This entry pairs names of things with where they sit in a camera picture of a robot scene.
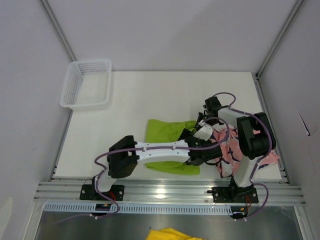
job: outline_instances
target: folded green towel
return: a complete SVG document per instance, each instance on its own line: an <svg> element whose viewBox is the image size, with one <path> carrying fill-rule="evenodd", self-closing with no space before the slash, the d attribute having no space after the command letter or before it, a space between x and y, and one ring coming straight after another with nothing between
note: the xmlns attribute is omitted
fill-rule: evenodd
<svg viewBox="0 0 320 240"><path fill-rule="evenodd" d="M165 122L150 119L146 128L145 141L147 143L170 143L175 142L180 137L184 128L192 131L196 121ZM186 165L178 161L159 161L146 163L148 169L181 175L197 175L200 173L199 166Z"/></svg>

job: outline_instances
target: gray wall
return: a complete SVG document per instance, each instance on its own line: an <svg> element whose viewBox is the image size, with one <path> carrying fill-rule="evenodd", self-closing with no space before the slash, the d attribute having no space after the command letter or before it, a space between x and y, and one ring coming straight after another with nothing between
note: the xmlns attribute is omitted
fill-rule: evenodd
<svg viewBox="0 0 320 240"><path fill-rule="evenodd" d="M306 1L261 80L289 176L302 186L316 239L320 239L319 10L320 1Z"/></svg>
<svg viewBox="0 0 320 240"><path fill-rule="evenodd" d="M0 32L0 204L13 197L3 239L18 240L66 123L69 62L36 0L1 1Z"/></svg>
<svg viewBox="0 0 320 240"><path fill-rule="evenodd" d="M49 0L78 59L113 70L255 72L296 0Z"/></svg>

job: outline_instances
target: white plastic basket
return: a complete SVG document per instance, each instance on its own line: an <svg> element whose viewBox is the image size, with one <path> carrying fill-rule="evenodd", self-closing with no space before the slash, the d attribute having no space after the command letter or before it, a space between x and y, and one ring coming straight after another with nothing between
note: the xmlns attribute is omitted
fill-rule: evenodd
<svg viewBox="0 0 320 240"><path fill-rule="evenodd" d="M111 102L109 59L71 62L67 68L60 105L74 111L106 109Z"/></svg>

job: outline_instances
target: pink patterned cloth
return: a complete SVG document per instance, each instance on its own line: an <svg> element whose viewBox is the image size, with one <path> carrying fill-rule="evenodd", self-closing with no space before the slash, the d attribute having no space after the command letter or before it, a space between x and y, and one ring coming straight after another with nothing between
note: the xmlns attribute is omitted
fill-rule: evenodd
<svg viewBox="0 0 320 240"><path fill-rule="evenodd" d="M217 163L216 167L221 178L234 176L240 166L243 156L239 147L238 131L233 126L229 126L229 128L230 132L228 139L220 145L222 157L214 159ZM226 132L227 128L223 128L220 131L213 129L213 134L210 138L211 141L213 143L221 141L225 137ZM279 158L280 157L276 155L274 151L271 151L271 153L260 162L259 169L278 164Z"/></svg>

